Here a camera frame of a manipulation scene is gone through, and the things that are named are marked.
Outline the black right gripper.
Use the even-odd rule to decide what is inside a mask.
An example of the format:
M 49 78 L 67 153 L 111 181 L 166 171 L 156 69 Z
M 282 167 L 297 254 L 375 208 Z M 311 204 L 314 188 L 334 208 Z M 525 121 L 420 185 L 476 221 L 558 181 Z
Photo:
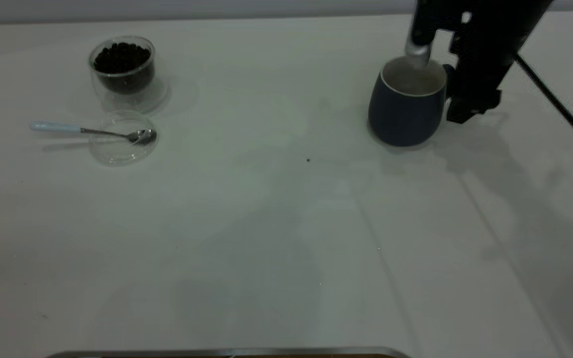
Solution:
M 405 41 L 413 68 L 427 66 L 439 18 L 436 0 L 417 0 Z M 446 119 L 464 124 L 500 104 L 498 89 L 519 50 L 551 6 L 550 0 L 444 0 L 440 28 L 451 30 L 450 52 L 458 61 L 448 69 Z

